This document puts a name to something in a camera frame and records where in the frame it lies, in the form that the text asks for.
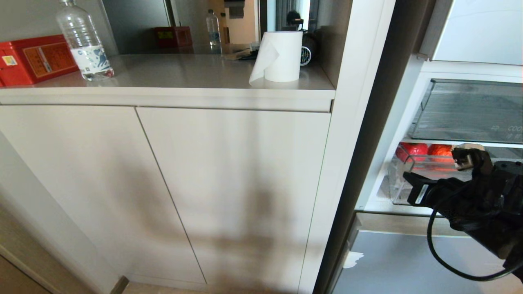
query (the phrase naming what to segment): black cable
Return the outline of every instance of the black cable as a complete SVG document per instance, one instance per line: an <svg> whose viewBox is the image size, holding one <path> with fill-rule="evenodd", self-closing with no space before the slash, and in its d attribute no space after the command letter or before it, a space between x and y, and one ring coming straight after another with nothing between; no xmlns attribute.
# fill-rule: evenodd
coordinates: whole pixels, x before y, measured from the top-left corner
<svg viewBox="0 0 523 294"><path fill-rule="evenodd" d="M460 272L459 270L457 270L457 269L453 268L452 266L448 265L446 262L443 261L443 259L441 259L441 257L439 257L439 255L436 253L436 250L434 249L434 244L432 243L432 226L434 225L434 219L436 218L436 214L438 213L437 209L439 208L441 203L443 203L443 202L449 200L450 198L454 197L459 192L464 190L466 187L467 187L467 185L461 187L456 192L454 192L452 195L450 195L449 197L447 197L446 199L442 200L441 202L437 203L434 206L432 214L430 215L430 218L428 220L428 227L427 227L428 248L430 249L430 252L434 256L434 258L442 266L444 266L446 269L448 269L449 271L455 273L456 275L458 275L458 276L460 276L462 278L465 278L465 279L468 279L468 280L472 280L472 281L486 282L486 281L492 281L492 280L499 279L499 278L502 278L504 276L507 276L507 275L511 274L512 272L516 271L517 269L519 269L521 266L523 266L523 258L514 267L509 268L509 269L506 268L506 269L501 270L501 271L499 271L499 272L497 272L495 274L491 274L491 275L488 275L488 276L471 276L471 275L465 274L464 272Z"/></svg>

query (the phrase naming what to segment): paper towel roll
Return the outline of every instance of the paper towel roll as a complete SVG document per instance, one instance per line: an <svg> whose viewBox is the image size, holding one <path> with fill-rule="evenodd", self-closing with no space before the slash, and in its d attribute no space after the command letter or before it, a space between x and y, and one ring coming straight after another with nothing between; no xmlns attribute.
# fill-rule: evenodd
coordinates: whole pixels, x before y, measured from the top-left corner
<svg viewBox="0 0 523 294"><path fill-rule="evenodd" d="M303 32L266 32L249 83L261 77L273 82L290 82L300 77Z"/></svg>

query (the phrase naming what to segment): red tomato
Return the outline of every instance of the red tomato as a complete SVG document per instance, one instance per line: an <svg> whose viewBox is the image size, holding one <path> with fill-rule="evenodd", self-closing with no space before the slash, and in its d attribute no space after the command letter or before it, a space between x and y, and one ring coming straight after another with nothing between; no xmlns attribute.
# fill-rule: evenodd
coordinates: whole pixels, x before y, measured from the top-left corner
<svg viewBox="0 0 523 294"><path fill-rule="evenodd" d="M434 158L434 161L439 162L454 162L454 159L452 158L452 146L451 145L444 145L444 144L432 144L428 148L428 155L435 155L435 156L447 156L450 158Z"/></svg>
<svg viewBox="0 0 523 294"><path fill-rule="evenodd" d="M396 157L405 162L409 155L427 155L428 146L423 143L400 143L396 149ZM415 156L414 160L424 161L425 157Z"/></svg>

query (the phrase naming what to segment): refrigerator shelf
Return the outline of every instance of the refrigerator shelf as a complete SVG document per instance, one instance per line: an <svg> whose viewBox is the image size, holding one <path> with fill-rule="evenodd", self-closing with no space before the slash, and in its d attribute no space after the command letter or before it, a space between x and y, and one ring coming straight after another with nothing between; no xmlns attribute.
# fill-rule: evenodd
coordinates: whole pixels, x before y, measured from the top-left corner
<svg viewBox="0 0 523 294"><path fill-rule="evenodd" d="M521 84L432 79L407 136L522 145L522 109Z"/></svg>
<svg viewBox="0 0 523 294"><path fill-rule="evenodd" d="M471 142L471 141L437 140L437 139L412 139L410 137L404 137L401 141L404 143L425 143L425 144L445 144L445 145L461 145L461 144L469 143L469 144L479 144L483 147L523 149L523 144L515 144L515 143Z"/></svg>

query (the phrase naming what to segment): bottle label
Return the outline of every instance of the bottle label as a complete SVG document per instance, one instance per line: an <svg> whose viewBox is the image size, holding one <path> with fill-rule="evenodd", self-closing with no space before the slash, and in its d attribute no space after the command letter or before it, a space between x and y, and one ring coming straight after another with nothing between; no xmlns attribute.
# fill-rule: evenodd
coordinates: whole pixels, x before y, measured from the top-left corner
<svg viewBox="0 0 523 294"><path fill-rule="evenodd" d="M102 46L71 49L71 53L83 74L104 72L111 68Z"/></svg>
<svg viewBox="0 0 523 294"><path fill-rule="evenodd" d="M219 32L209 32L209 39L211 39L211 42L220 42L220 33Z"/></svg>

